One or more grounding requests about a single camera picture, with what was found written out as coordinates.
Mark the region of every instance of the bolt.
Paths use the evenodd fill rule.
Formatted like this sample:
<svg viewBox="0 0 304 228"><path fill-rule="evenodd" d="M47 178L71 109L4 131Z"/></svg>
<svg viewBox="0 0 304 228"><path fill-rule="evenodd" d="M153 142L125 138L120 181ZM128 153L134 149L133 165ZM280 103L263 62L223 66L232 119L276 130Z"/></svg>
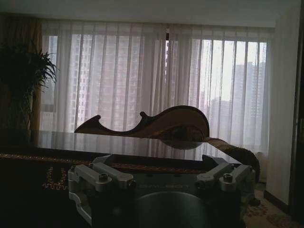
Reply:
<svg viewBox="0 0 304 228"><path fill-rule="evenodd" d="M231 183L233 180L233 177L230 173L225 173L223 175L223 178L224 178L224 182L227 182L227 183Z"/></svg>
<svg viewBox="0 0 304 228"><path fill-rule="evenodd" d="M135 187L136 187L136 181L134 181L134 180L129 181L128 188L134 189Z"/></svg>
<svg viewBox="0 0 304 228"><path fill-rule="evenodd" d="M195 182L195 187L198 189L205 189L206 184L205 182L198 180L197 182Z"/></svg>
<svg viewBox="0 0 304 228"><path fill-rule="evenodd" d="M109 175L106 173L102 173L99 175L99 180L100 181L107 181L108 180Z"/></svg>

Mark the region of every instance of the glass table top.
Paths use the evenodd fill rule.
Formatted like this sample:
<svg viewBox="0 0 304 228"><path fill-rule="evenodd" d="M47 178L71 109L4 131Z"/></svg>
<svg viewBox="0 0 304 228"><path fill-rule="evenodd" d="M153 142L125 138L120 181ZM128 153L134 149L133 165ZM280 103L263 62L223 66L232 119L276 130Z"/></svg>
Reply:
<svg viewBox="0 0 304 228"><path fill-rule="evenodd" d="M0 131L0 147L35 147L52 150L133 155L201 161L202 155L240 163L206 142L162 141L110 135L46 131Z"/></svg>

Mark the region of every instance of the baseboard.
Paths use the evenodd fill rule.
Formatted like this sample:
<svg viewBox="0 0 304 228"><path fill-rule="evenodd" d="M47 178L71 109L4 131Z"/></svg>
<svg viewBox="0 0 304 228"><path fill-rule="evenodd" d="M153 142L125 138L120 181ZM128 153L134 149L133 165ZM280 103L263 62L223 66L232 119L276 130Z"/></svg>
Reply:
<svg viewBox="0 0 304 228"><path fill-rule="evenodd" d="M281 211L283 211L286 214L290 213L289 206L282 202L280 199L275 197L273 194L269 193L268 191L264 191L264 198L271 202L273 205L275 205L277 208L279 208Z"/></svg>

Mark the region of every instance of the ceiling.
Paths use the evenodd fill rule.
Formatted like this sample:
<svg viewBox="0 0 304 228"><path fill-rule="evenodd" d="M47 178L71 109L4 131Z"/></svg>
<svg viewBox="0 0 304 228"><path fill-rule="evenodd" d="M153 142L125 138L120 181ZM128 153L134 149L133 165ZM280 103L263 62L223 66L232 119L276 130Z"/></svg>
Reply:
<svg viewBox="0 0 304 228"><path fill-rule="evenodd" d="M300 0L0 0L0 12L42 18L274 27Z"/></svg>

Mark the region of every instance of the dark doorframe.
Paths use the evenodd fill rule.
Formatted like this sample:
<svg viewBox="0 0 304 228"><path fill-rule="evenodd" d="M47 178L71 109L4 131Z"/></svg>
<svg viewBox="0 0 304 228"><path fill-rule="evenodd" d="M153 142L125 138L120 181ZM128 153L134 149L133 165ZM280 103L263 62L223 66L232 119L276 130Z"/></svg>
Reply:
<svg viewBox="0 0 304 228"><path fill-rule="evenodd" d="M292 219L304 224L304 0L301 0L297 80L294 99L294 133L291 155L289 205Z"/></svg>

